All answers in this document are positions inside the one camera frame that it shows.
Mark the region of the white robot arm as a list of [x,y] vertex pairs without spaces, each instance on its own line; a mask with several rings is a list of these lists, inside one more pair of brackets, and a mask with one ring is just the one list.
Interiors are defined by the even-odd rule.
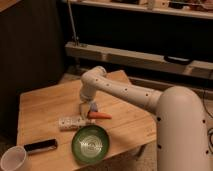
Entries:
[[110,80],[101,66],[81,76],[80,99],[108,93],[156,116],[157,171],[211,171],[205,108],[189,88],[164,91]]

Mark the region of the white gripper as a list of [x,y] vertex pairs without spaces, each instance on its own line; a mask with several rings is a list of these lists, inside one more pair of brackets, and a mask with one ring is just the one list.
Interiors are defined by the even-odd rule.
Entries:
[[[94,98],[96,96],[96,90],[93,88],[85,88],[83,87],[80,90],[80,99],[83,102],[89,102],[89,101],[93,101]],[[82,118],[87,118],[87,114],[88,114],[88,104],[87,103],[81,103],[79,105],[80,107],[80,114],[82,116]],[[89,109],[90,111],[94,111],[94,105],[93,102],[89,102]]]

